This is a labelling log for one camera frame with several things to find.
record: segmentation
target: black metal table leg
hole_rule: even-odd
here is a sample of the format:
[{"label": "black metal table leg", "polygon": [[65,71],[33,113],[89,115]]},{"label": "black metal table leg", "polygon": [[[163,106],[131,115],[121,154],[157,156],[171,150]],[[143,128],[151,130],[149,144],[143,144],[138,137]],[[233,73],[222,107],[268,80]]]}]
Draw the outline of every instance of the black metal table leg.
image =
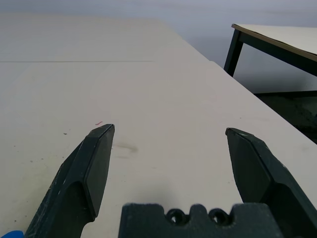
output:
[{"label": "black metal table leg", "polygon": [[224,71],[226,71],[231,77],[233,77],[234,70],[236,69],[240,52],[243,46],[243,43],[239,41],[240,33],[240,31],[234,30],[226,63],[223,68]]}]

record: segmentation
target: white wall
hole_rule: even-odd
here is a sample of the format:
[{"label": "white wall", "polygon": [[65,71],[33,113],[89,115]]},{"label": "white wall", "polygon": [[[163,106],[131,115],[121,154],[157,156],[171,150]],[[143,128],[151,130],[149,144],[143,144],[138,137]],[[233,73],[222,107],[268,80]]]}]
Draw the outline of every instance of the white wall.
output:
[{"label": "white wall", "polygon": [[[232,23],[317,27],[316,0],[0,0],[0,12],[154,17],[224,66]],[[249,46],[234,76],[252,92],[317,90],[317,78]]]}]

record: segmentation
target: screw hole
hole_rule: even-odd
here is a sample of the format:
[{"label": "screw hole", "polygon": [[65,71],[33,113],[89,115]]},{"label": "screw hole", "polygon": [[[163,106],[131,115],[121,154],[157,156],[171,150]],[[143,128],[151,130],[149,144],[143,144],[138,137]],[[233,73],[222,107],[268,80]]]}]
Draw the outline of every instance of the screw hole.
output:
[{"label": "screw hole", "polygon": [[179,209],[171,209],[166,214],[166,218],[175,226],[182,226],[187,223],[187,216]]},{"label": "screw hole", "polygon": [[219,226],[226,226],[230,224],[229,216],[221,209],[212,209],[209,212],[210,219]]}]

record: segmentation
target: wooden tabletop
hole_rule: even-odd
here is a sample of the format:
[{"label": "wooden tabletop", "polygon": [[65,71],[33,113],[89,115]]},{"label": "wooden tabletop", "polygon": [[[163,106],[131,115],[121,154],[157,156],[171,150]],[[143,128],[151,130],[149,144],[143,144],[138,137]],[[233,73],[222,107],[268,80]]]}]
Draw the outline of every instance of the wooden tabletop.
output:
[{"label": "wooden tabletop", "polygon": [[317,28],[233,24],[233,28],[317,61]]},{"label": "wooden tabletop", "polygon": [[127,202],[229,212],[241,198],[227,127],[264,140],[317,206],[317,146],[214,62],[2,62],[0,72],[2,234],[27,229],[61,163],[100,122],[116,132],[83,238],[117,238]]},{"label": "wooden tabletop", "polygon": [[0,30],[0,61],[208,61],[155,19],[2,13]]}]

